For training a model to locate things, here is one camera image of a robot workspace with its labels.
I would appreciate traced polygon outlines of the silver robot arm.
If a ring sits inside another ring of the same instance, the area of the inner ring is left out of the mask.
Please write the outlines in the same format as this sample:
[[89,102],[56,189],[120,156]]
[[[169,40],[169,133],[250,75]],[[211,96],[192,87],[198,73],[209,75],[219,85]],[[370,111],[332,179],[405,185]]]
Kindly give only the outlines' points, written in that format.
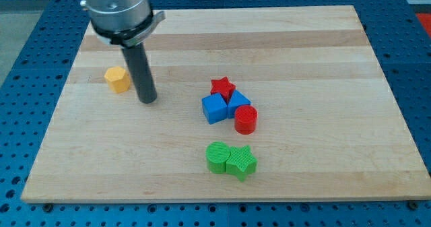
[[154,13],[150,0],[82,0],[92,27],[106,44],[131,48],[141,44],[166,19]]

